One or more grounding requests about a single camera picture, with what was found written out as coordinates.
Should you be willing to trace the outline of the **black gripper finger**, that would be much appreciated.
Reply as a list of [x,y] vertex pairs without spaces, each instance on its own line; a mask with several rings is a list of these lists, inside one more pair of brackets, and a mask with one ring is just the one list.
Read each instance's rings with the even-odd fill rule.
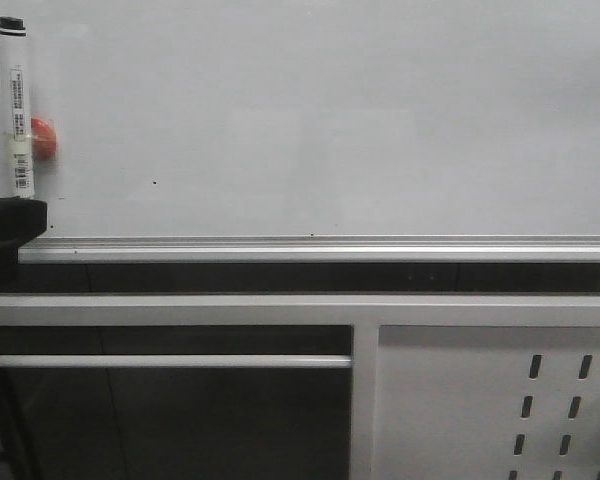
[[47,203],[0,198],[0,285],[17,278],[19,249],[47,230]]

